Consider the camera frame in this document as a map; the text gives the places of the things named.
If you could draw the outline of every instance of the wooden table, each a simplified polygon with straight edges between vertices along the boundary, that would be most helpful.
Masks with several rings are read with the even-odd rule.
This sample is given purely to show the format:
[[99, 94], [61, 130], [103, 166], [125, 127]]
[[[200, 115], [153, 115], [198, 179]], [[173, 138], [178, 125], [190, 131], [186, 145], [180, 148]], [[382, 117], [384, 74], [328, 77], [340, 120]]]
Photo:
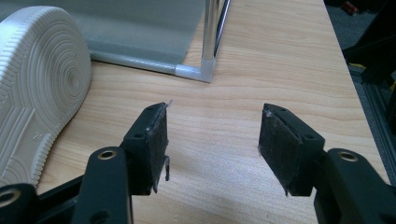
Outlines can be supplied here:
[[[202, 25], [187, 55], [199, 65]], [[38, 192], [84, 174], [142, 110], [168, 107], [171, 180], [133, 197], [136, 223], [315, 223], [313, 197], [285, 197], [257, 146], [264, 103], [366, 157], [388, 181], [321, 0], [234, 0], [211, 84], [92, 63], [92, 85], [49, 154]]]

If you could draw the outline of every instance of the textured shoe sole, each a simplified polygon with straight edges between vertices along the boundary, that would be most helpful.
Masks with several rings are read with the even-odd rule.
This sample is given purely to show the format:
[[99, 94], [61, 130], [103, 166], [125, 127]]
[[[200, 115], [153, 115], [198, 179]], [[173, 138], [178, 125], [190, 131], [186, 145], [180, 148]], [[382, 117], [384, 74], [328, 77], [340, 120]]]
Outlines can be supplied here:
[[37, 184], [90, 82], [87, 46], [64, 10], [27, 7], [0, 23], [0, 186]]

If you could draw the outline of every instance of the white rubber sole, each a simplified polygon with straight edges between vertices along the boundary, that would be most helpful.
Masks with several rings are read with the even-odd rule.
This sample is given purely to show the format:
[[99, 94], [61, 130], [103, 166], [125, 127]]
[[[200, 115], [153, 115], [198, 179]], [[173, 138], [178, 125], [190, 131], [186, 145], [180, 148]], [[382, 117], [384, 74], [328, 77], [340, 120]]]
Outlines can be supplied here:
[[90, 82], [87, 46], [64, 10], [27, 7], [0, 23], [0, 186], [38, 183]]

